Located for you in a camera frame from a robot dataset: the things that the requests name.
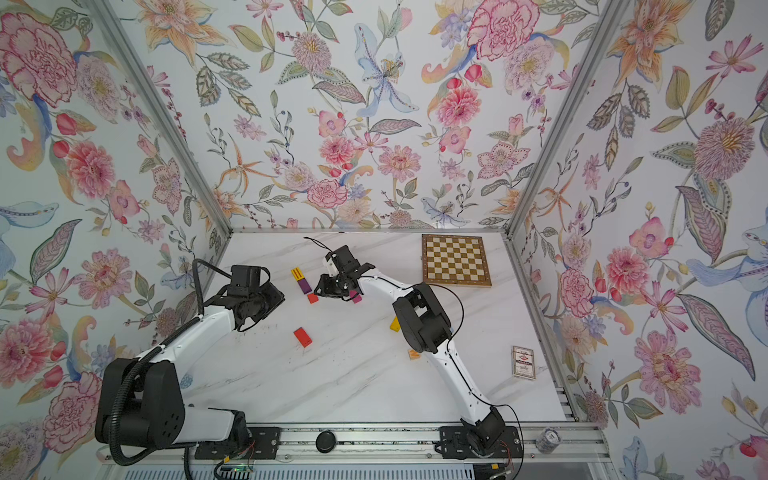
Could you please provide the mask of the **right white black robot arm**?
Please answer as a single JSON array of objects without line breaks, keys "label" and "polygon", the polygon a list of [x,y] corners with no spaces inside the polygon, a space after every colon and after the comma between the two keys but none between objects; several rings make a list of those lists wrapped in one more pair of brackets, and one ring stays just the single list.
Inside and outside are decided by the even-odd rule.
[{"label": "right white black robot arm", "polygon": [[424,354],[448,388],[460,413],[459,449],[479,458],[490,458],[503,449],[510,459],[524,456],[524,437],[518,417],[505,421],[501,410],[511,405],[494,404],[480,391],[455,345],[461,330],[453,327],[440,303],[435,285],[408,284],[381,273],[373,264],[359,261],[348,246],[326,251],[327,272],[320,276],[314,294],[345,302],[374,291],[392,300],[394,316],[409,347]]}]

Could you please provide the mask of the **purple rectangular block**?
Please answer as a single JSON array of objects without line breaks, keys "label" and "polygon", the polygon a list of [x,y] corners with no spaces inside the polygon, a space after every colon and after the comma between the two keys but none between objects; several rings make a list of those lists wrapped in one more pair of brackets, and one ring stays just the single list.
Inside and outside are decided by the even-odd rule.
[{"label": "purple rectangular block", "polygon": [[313,292],[312,287],[310,286],[309,282],[305,278],[299,279],[297,283],[305,295],[309,295]]}]

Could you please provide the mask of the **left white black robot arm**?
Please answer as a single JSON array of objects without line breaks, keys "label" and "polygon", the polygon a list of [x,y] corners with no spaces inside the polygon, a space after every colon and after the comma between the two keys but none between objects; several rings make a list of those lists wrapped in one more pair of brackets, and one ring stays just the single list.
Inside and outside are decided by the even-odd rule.
[{"label": "left white black robot arm", "polygon": [[195,274],[196,315],[140,355],[106,367],[94,432],[116,464],[203,444],[226,456],[251,446],[243,412],[191,406],[181,388],[182,378],[220,340],[256,326],[285,300],[265,267],[234,265],[223,276],[227,284],[206,298]]}]

